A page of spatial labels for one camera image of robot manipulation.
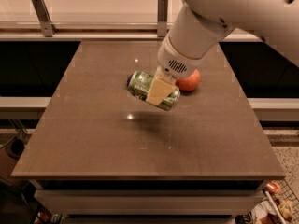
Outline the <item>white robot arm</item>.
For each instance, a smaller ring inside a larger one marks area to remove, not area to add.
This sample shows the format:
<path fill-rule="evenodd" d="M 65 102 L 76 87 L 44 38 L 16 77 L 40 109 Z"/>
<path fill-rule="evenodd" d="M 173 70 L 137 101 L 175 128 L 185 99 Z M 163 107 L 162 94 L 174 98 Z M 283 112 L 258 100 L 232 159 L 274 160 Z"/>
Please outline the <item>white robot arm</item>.
<path fill-rule="evenodd" d="M 146 101 L 159 105 L 178 78 L 189 77 L 207 51 L 235 28 L 259 37 L 299 64 L 299 0 L 182 0 L 158 51 L 158 68 Z"/>

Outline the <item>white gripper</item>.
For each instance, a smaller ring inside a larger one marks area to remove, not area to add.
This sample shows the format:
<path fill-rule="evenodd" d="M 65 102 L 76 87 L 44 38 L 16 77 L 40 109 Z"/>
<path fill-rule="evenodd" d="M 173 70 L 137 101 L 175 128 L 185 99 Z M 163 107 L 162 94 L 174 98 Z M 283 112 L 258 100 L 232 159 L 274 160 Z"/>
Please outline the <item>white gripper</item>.
<path fill-rule="evenodd" d="M 158 51 L 158 63 L 146 101 L 159 105 L 176 87 L 175 78 L 189 77 L 201 64 L 206 53 L 187 40 L 167 35 Z"/>

